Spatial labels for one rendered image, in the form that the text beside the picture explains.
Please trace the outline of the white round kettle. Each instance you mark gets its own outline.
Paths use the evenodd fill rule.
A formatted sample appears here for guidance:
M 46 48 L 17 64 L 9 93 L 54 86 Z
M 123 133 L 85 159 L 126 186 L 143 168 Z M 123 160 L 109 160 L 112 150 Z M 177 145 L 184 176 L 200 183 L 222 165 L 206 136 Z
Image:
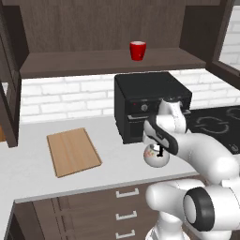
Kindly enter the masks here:
M 145 147 L 143 152 L 144 161 L 154 168 L 162 168 L 167 165 L 170 160 L 170 154 L 161 146 L 159 151 L 154 151 L 149 146 L 150 144 Z

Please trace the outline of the wooden tray board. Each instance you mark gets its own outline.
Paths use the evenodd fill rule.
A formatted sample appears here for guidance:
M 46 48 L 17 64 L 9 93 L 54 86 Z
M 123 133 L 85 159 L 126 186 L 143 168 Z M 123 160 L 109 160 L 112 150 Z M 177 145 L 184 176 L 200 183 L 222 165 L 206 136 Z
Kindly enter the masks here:
M 89 170 L 102 164 L 84 127 L 48 135 L 47 141 L 57 177 Z

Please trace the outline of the red mug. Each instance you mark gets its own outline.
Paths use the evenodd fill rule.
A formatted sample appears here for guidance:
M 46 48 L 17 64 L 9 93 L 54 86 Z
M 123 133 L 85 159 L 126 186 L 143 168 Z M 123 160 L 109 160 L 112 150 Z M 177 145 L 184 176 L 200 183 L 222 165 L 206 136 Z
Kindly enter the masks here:
M 146 43 L 143 41 L 131 41 L 129 43 L 129 50 L 133 61 L 142 61 L 146 50 Z

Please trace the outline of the dark wood cabinet door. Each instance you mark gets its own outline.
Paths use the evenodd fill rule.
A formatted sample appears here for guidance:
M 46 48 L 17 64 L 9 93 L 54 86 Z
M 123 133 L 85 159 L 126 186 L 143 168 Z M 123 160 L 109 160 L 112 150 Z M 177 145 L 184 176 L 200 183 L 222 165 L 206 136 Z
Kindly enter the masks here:
M 217 43 L 213 56 L 206 64 L 205 69 L 240 91 L 240 70 L 219 60 L 231 14 L 233 12 L 234 2 L 235 0 L 220 0 L 220 6 L 223 7 L 223 13 L 217 33 Z
M 3 3 L 0 0 L 0 127 L 9 148 L 19 140 L 22 77 L 17 66 Z

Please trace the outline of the dark wood base cabinet panel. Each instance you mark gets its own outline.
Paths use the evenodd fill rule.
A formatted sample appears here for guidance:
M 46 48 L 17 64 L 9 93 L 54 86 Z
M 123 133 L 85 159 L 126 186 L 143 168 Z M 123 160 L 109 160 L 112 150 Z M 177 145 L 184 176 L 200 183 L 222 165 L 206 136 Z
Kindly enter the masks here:
M 51 199 L 33 202 L 40 228 L 45 240 L 66 240 L 61 233 Z

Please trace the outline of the dark wood open cabinet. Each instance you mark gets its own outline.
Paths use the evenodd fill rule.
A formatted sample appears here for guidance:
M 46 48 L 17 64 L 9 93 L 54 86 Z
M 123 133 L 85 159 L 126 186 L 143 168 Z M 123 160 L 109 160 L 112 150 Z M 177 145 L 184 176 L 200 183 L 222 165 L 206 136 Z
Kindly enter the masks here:
M 184 50 L 184 17 L 191 7 L 220 0 L 22 0 L 29 54 L 24 78 L 58 77 L 179 68 L 204 61 Z M 143 41 L 142 61 L 129 43 Z

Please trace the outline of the black toaster oven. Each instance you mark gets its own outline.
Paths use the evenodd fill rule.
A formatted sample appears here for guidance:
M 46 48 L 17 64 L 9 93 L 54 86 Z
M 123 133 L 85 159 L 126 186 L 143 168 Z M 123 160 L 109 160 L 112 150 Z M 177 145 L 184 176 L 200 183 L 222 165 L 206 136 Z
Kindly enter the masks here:
M 123 144 L 143 140 L 144 120 L 158 113 L 162 99 L 179 101 L 189 110 L 192 93 L 169 72 L 117 74 L 114 77 L 114 118 Z

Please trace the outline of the black hob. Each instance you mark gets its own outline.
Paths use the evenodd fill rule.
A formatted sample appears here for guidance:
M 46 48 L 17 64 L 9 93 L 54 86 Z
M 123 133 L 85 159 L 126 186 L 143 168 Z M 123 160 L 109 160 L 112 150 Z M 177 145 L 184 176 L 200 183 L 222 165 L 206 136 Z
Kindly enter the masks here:
M 240 105 L 192 110 L 189 129 L 215 138 L 233 155 L 240 154 Z

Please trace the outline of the dark wood drawer front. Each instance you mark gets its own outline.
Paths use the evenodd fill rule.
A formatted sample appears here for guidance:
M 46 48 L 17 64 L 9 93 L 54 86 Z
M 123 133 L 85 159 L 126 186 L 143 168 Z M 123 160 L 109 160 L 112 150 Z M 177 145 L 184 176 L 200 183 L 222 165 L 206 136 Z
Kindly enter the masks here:
M 105 190 L 98 190 L 94 192 L 81 193 L 68 196 L 68 203 L 71 208 L 78 208 L 82 206 L 110 206 L 115 209 L 119 207 L 130 207 L 130 206 L 141 206 L 146 207 L 145 191 L 148 184 L 127 186 L 127 187 L 117 187 Z M 129 192 L 138 188 L 140 191 L 139 195 L 126 197 L 126 198 L 116 198 L 115 191 Z
M 64 240 L 116 240 L 115 232 L 90 232 L 87 235 L 83 234 L 70 234 L 67 235 Z M 147 235 L 140 236 L 138 232 L 135 232 L 135 236 L 123 238 L 119 240 L 157 240 L 152 231 L 149 231 Z
M 137 211 L 135 218 L 119 220 L 115 214 L 128 215 L 133 210 Z M 157 214 L 151 211 L 147 206 L 119 207 L 100 207 L 100 208 L 79 208 L 71 212 L 74 230 L 81 234 L 89 233 L 130 233 L 131 230 L 146 232 L 157 220 Z

